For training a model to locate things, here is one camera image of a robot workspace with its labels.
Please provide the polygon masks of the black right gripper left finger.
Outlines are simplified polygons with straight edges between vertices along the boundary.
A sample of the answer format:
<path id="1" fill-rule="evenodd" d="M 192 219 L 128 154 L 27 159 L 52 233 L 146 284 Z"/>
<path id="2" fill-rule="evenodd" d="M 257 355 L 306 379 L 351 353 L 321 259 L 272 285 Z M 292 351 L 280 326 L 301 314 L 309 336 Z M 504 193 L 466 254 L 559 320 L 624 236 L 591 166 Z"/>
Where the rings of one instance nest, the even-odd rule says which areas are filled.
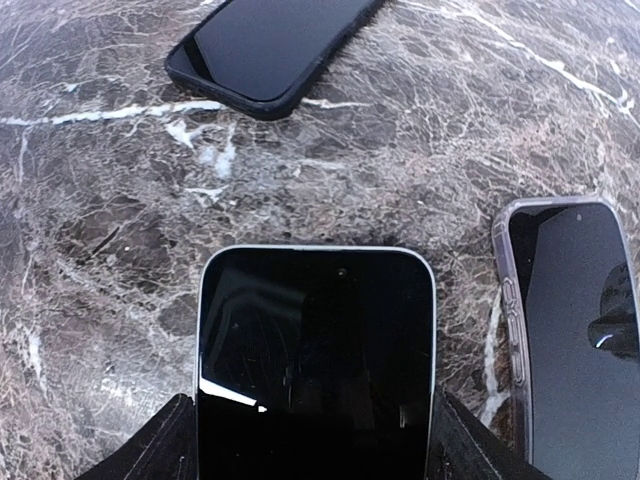
<path id="1" fill-rule="evenodd" d="M 78 480 L 151 480 L 197 477 L 193 400 L 174 395 L 122 447 Z"/>

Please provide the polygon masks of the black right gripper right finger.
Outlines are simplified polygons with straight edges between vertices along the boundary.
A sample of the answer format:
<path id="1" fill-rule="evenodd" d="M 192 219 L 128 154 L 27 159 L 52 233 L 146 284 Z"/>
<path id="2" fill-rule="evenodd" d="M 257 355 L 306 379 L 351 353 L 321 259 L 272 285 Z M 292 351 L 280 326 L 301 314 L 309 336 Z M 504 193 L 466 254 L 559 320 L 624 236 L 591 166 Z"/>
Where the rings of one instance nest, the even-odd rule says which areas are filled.
<path id="1" fill-rule="evenodd" d="M 455 396 L 441 389 L 433 396 L 428 477 L 549 479 L 502 443 Z"/>

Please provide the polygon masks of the silver smartphone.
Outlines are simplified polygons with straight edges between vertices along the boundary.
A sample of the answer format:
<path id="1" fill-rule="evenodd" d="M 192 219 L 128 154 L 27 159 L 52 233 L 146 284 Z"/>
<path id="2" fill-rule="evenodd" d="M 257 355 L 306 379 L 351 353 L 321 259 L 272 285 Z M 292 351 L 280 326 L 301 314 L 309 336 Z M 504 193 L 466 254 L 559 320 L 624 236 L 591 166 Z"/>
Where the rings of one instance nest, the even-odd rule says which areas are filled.
<path id="1" fill-rule="evenodd" d="M 200 479 L 423 479 L 436 292 L 398 247 L 237 245 L 200 283 Z"/>

